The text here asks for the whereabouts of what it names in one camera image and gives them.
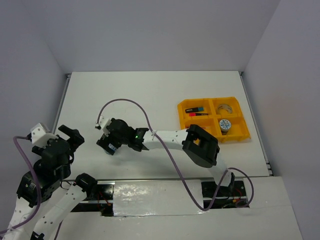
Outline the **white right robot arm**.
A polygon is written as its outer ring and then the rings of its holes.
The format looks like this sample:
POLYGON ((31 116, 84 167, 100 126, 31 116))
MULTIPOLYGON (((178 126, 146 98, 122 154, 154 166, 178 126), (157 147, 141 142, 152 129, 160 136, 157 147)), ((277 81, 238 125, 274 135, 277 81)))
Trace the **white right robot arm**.
POLYGON ((123 145, 136 152, 167 148, 183 151, 197 166, 211 169, 218 192, 223 196, 235 190, 235 176, 223 161, 218 161, 218 140, 196 124, 187 129, 169 131, 147 127, 133 128, 122 119, 101 116, 95 128, 102 131, 96 144, 114 155, 123 145))

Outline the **silver tape roll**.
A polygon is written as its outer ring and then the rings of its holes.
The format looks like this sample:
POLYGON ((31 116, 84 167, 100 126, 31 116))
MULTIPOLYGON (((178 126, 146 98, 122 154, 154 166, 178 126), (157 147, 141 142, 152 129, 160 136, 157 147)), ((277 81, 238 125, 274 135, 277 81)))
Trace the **silver tape roll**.
POLYGON ((230 105, 223 103, 217 106, 216 113, 218 115, 233 114, 233 108, 230 105))

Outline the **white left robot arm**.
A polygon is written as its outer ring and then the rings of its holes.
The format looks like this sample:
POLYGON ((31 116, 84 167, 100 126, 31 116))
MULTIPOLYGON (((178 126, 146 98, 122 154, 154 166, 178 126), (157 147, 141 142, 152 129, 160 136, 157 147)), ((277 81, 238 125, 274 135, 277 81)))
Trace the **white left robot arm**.
POLYGON ((58 130, 68 139, 53 134, 42 123, 31 128, 27 136, 13 137, 29 171, 19 183, 12 218, 0 232, 2 240, 48 240, 81 201, 97 196, 97 180, 82 173, 56 204, 43 211, 62 181, 70 176, 75 152, 85 142, 77 129, 61 125, 58 130))

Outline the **blue cap highlighter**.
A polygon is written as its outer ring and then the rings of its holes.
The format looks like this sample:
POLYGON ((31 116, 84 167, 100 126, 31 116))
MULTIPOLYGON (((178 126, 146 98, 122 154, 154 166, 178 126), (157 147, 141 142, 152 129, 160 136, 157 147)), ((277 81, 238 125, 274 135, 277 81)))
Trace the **blue cap highlighter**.
POLYGON ((204 111, 204 107, 192 107, 185 109, 185 113, 197 113, 204 111))

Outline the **pink cap highlighter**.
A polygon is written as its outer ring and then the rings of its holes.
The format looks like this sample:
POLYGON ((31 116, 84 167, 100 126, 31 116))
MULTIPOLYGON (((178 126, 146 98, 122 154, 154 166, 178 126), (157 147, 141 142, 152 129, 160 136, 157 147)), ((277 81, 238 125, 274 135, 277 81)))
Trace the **pink cap highlighter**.
POLYGON ((189 117, 197 117, 197 116, 208 116, 208 113, 203 113, 203 112, 192 112, 189 113, 189 117))

